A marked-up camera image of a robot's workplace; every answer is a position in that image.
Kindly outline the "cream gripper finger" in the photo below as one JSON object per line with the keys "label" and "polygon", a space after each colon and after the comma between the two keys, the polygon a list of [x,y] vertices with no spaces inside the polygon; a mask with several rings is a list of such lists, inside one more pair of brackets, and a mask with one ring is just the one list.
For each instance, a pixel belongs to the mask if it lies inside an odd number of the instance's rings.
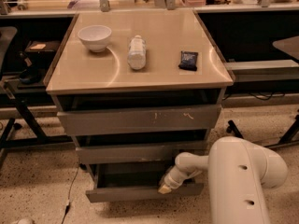
{"label": "cream gripper finger", "polygon": [[162,184],[159,188],[158,188],[158,192],[161,194],[167,194],[170,193],[172,190],[170,187],[168,187],[166,184]]}

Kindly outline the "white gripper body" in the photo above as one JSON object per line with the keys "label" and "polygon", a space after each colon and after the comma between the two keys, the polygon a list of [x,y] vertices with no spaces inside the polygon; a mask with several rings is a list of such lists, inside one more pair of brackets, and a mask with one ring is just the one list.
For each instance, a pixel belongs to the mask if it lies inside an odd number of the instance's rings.
{"label": "white gripper body", "polygon": [[185,180],[190,179],[192,177],[191,174],[187,172],[179,170],[177,166],[173,166],[167,170],[160,181],[160,186],[162,184],[166,184],[171,190],[178,189]]}

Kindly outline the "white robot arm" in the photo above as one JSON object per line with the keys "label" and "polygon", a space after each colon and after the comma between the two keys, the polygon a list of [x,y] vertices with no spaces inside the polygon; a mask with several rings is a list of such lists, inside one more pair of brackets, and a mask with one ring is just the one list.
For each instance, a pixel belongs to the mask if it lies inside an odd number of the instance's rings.
{"label": "white robot arm", "polygon": [[278,188],[286,181],[288,167],[280,155],[245,139],[223,137],[206,156],[178,154],[158,192],[178,189],[204,171],[213,224],[270,224],[263,190]]}

